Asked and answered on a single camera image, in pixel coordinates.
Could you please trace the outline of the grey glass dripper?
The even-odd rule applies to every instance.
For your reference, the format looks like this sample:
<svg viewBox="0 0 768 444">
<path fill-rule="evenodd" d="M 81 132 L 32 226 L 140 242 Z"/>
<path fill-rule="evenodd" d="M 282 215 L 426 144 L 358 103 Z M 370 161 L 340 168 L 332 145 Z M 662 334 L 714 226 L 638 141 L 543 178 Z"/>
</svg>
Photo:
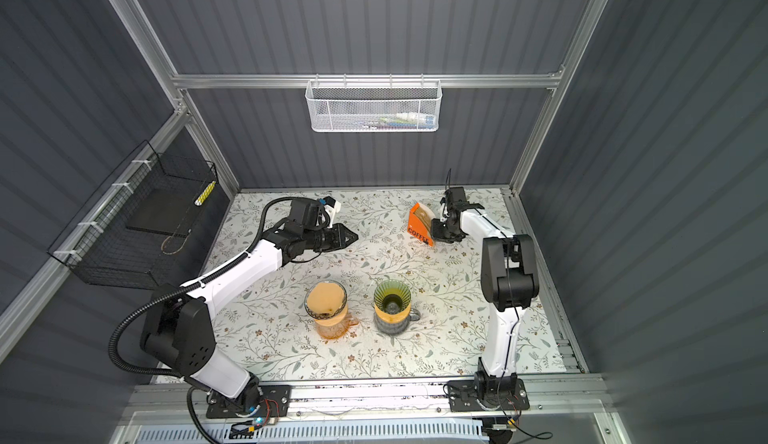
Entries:
<svg viewBox="0 0 768 444">
<path fill-rule="evenodd" d="M 336 324 L 348 312 L 347 291 L 335 281 L 315 284 L 306 294 L 304 308 L 318 324 Z"/>
</svg>

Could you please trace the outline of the green glass dripper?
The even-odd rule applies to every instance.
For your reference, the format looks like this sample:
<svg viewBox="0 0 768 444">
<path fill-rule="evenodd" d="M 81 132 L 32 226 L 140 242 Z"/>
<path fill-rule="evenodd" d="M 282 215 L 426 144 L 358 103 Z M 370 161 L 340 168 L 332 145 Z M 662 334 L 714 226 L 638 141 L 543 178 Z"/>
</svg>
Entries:
<svg viewBox="0 0 768 444">
<path fill-rule="evenodd" d="M 403 282 L 387 280 L 380 282 L 374 290 L 374 308 L 388 315 L 396 315 L 411 307 L 411 291 Z"/>
</svg>

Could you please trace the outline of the orange glass carafe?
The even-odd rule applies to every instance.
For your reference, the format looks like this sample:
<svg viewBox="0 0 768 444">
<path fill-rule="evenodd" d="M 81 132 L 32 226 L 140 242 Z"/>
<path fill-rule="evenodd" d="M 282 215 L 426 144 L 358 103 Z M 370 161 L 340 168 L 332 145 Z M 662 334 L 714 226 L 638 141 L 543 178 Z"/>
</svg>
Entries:
<svg viewBox="0 0 768 444">
<path fill-rule="evenodd" d="M 315 330 L 321 338 L 335 340 L 342 337 L 351 327 L 358 324 L 358 318 L 350 313 L 345 313 L 330 319 L 316 320 Z"/>
</svg>

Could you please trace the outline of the grey glass carafe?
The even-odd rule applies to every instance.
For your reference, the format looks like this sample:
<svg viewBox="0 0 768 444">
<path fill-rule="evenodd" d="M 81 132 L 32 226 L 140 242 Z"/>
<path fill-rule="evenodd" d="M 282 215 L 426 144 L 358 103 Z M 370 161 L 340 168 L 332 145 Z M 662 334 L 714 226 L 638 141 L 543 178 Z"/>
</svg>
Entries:
<svg viewBox="0 0 768 444">
<path fill-rule="evenodd" d="M 412 322 L 421 319 L 421 313 L 416 309 L 408 309 L 396 315 L 374 313 L 374 324 L 377 330 L 385 335 L 395 336 L 407 330 Z"/>
</svg>

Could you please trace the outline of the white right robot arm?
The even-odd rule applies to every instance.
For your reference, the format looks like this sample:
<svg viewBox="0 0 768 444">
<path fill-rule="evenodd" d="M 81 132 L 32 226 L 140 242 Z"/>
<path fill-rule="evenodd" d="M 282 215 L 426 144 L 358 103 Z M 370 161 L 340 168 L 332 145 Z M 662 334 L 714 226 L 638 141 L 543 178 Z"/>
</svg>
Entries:
<svg viewBox="0 0 768 444">
<path fill-rule="evenodd" d="M 471 238 L 480 245 L 480 287 L 490 314 L 478 374 L 487 380 L 512 378 L 517 374 L 522 317 L 539 295 L 533 240 L 470 202 L 462 187 L 447 188 L 440 204 L 440 216 L 431 221 L 431 237 L 445 243 Z"/>
</svg>

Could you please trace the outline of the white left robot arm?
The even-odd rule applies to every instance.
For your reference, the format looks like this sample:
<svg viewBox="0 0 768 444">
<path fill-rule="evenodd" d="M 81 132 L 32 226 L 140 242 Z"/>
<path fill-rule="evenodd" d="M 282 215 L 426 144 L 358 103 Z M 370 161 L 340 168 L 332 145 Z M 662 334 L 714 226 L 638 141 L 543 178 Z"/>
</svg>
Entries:
<svg viewBox="0 0 768 444">
<path fill-rule="evenodd" d="M 147 310 L 141 349 L 186 380 L 239 398 L 256 378 L 218 348 L 213 321 L 258 280 L 315 255 L 342 250 L 358 236 L 335 221 L 341 204 L 331 196 L 276 198 L 264 206 L 254 240 L 214 270 L 182 284 Z"/>
</svg>

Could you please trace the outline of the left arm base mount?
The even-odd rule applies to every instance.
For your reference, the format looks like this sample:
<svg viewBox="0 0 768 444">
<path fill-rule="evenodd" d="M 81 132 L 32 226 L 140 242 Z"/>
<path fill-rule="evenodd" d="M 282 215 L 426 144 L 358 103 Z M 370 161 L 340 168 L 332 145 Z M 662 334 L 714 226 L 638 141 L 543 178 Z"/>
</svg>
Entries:
<svg viewBox="0 0 768 444">
<path fill-rule="evenodd" d="M 213 391 L 207 398 L 205 416 L 208 419 L 285 417 L 292 390 L 290 385 L 264 385 L 254 378 L 234 398 Z"/>
</svg>

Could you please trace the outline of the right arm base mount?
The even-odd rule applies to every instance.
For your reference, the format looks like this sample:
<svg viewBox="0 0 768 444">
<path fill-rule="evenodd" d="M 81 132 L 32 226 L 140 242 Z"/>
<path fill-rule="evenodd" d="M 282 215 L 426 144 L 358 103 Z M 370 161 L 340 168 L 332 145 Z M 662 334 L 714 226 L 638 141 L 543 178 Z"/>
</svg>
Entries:
<svg viewBox="0 0 768 444">
<path fill-rule="evenodd" d="M 530 409 L 525 384 L 516 375 L 501 379 L 477 374 L 472 380 L 450 380 L 443 385 L 452 412 L 504 411 Z"/>
</svg>

